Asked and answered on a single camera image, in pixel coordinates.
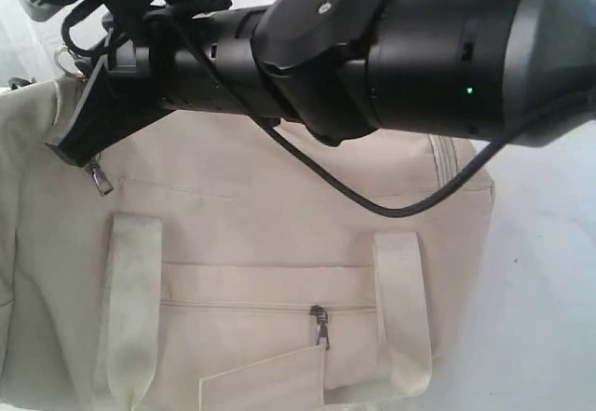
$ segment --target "white surface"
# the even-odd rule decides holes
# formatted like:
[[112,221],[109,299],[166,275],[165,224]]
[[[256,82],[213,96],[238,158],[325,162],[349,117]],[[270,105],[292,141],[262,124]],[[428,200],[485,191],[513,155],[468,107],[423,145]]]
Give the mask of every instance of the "white surface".
[[418,408],[596,409],[596,125],[546,149],[510,147],[490,170],[497,201],[476,293]]

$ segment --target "metal zipper pull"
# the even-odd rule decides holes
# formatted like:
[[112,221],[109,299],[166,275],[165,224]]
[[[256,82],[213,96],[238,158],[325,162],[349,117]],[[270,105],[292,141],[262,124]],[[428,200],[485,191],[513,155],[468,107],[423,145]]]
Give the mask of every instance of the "metal zipper pull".
[[317,346],[320,346],[321,339],[325,339],[327,350],[329,350],[331,348],[329,341],[329,313],[321,306],[313,306],[310,309],[310,316],[314,316],[317,320]]
[[110,183],[107,175],[102,170],[102,166],[100,166],[99,155],[97,155],[85,166],[85,171],[91,175],[93,183],[95,183],[95,186],[97,186],[97,190],[100,191],[102,197],[105,197],[114,190],[114,186],[112,183]]

